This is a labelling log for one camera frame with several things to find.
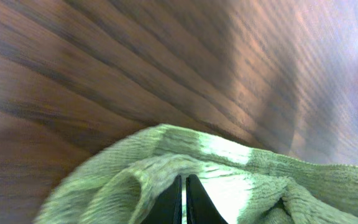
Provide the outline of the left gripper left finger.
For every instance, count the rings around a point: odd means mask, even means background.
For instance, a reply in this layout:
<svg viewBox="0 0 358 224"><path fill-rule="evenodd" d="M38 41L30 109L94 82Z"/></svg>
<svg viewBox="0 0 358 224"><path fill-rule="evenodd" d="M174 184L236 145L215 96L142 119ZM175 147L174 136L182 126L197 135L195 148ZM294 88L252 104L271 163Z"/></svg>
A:
<svg viewBox="0 0 358 224"><path fill-rule="evenodd" d="M153 208L142 224L181 224L182 184L178 175L173 184L156 199Z"/></svg>

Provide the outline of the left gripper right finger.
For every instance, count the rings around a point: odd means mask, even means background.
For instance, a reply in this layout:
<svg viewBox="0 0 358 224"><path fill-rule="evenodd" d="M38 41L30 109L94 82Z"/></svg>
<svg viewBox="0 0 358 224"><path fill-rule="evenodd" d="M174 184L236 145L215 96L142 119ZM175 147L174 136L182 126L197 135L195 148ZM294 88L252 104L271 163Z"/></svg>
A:
<svg viewBox="0 0 358 224"><path fill-rule="evenodd" d="M194 174L186 178L186 221L187 224L227 224Z"/></svg>

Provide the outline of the light green microfiber cloth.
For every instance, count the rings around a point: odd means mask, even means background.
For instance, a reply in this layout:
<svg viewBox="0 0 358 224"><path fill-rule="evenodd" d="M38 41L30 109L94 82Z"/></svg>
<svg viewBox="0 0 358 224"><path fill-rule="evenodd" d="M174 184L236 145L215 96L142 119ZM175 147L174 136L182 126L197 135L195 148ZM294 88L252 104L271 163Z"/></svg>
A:
<svg viewBox="0 0 358 224"><path fill-rule="evenodd" d="M229 223L358 223L358 166L321 165L169 124L105 148L62 180L36 223L140 223L178 175Z"/></svg>

